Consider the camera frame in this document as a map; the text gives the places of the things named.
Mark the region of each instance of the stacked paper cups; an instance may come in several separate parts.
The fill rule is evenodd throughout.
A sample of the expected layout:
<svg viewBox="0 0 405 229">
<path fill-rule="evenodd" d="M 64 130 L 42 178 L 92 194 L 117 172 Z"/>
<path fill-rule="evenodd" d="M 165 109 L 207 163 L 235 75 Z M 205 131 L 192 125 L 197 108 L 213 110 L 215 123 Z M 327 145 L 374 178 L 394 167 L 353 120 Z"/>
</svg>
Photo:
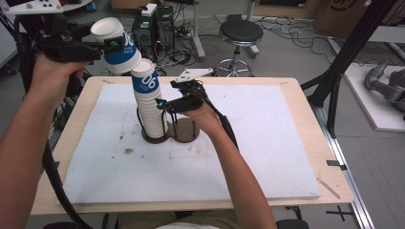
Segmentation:
<svg viewBox="0 0 405 229">
<path fill-rule="evenodd" d="M 128 73 L 139 63 L 140 51 L 134 45 L 131 37 L 115 17 L 107 17 L 95 22 L 90 29 L 95 40 L 104 42 L 105 39 L 123 36 L 125 48 L 121 52 L 109 52 L 104 55 L 108 69 L 113 73 Z"/>
<path fill-rule="evenodd" d="M 131 75 L 135 100 L 146 134 L 152 138 L 164 136 L 167 132 L 167 121 L 165 113 L 157 108 L 155 101 L 155 98 L 162 98 L 155 65 L 152 61 L 141 58 L 131 70 Z"/>
</svg>

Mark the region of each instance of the forearm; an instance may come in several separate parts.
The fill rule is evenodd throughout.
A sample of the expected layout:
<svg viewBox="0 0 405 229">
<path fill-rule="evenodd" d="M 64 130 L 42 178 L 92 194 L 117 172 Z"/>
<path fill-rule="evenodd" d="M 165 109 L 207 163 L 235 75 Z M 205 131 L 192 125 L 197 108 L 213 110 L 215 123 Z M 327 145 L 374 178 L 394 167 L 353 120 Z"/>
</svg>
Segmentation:
<svg viewBox="0 0 405 229">
<path fill-rule="evenodd" d="M 276 228 L 265 195 L 245 160 L 223 128 L 209 135 L 242 228 Z"/>
<path fill-rule="evenodd" d="M 52 105 L 27 95 L 0 141 L 0 221 L 5 228 L 25 227 L 52 119 Z"/>
</svg>

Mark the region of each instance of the metal stool leg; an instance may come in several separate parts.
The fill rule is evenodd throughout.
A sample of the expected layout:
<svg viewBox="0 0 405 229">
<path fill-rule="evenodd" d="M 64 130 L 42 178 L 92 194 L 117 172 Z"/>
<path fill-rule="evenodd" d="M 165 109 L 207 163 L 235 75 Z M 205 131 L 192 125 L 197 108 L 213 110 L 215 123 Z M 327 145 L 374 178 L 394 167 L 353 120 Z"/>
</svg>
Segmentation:
<svg viewBox="0 0 405 229">
<path fill-rule="evenodd" d="M 224 73 L 224 75 L 218 75 L 218 76 L 225 76 L 225 77 L 230 77 L 230 76 L 240 76 L 240 73 L 248 73 L 248 77 L 252 76 L 251 74 L 251 69 L 250 67 L 242 60 L 240 60 L 240 54 L 241 54 L 241 47 L 237 46 L 235 52 L 233 53 L 233 58 L 232 59 L 225 59 L 221 61 L 217 67 L 215 68 L 215 73 L 218 75 L 218 70 L 221 70 L 221 72 Z M 228 67 L 223 67 L 222 65 L 225 65 L 227 62 L 229 62 Z M 240 69 L 238 69 L 238 64 L 243 65 Z"/>
</svg>

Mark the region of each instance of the finger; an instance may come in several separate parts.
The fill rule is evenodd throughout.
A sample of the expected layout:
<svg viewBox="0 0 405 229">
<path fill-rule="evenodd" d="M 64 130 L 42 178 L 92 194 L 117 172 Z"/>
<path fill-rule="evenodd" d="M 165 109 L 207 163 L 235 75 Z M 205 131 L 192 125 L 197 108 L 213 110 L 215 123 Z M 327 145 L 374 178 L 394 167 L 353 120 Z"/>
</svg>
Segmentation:
<svg viewBox="0 0 405 229">
<path fill-rule="evenodd" d="M 65 68 L 66 71 L 74 73 L 78 70 L 82 70 L 88 65 L 90 62 L 89 61 L 82 61 L 82 62 L 69 62 L 66 63 Z"/>
<path fill-rule="evenodd" d="M 82 78 L 82 77 L 83 77 L 83 74 L 84 74 L 84 69 L 77 70 L 77 71 L 75 72 L 75 76 L 76 76 L 77 78 Z"/>
</svg>

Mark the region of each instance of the metal frame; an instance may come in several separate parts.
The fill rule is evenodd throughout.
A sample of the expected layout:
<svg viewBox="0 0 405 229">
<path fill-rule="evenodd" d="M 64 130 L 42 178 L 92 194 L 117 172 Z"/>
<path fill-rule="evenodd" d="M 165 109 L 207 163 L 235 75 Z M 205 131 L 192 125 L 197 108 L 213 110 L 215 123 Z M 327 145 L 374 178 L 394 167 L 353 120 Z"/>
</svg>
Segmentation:
<svg viewBox="0 0 405 229">
<path fill-rule="evenodd" d="M 372 222 L 372 218 L 370 217 L 369 212 L 367 211 L 366 205 L 364 204 L 363 198 L 358 191 L 358 188 L 354 182 L 354 178 L 352 177 L 351 170 L 346 162 L 346 159 L 343 155 L 342 150 L 340 149 L 339 143 L 337 139 L 334 138 L 327 128 L 327 115 L 323 108 L 318 108 L 315 106 L 311 106 L 312 111 L 315 114 L 316 119 L 321 126 L 321 129 L 327 139 L 330 148 L 333 154 L 336 156 L 336 159 L 339 161 L 339 165 L 346 165 L 346 170 L 342 171 L 346 181 L 349 183 L 349 186 L 352 189 L 354 201 L 351 203 L 351 207 L 354 211 L 355 217 L 357 222 L 359 223 L 360 228 L 362 229 L 374 229 L 374 225 Z"/>
<path fill-rule="evenodd" d="M 202 61 L 205 59 L 205 51 L 199 37 L 199 4 L 199 0 L 194 0 L 194 30 L 191 31 L 191 37 L 193 38 L 199 60 Z"/>
<path fill-rule="evenodd" d="M 340 80 L 395 2 L 395 0 L 372 1 L 330 67 L 323 74 L 301 85 L 303 91 L 318 85 L 314 93 L 308 97 L 309 103 L 316 107 L 323 107 L 325 99 L 330 95 L 327 128 L 332 137 L 335 137 L 334 121 Z"/>
</svg>

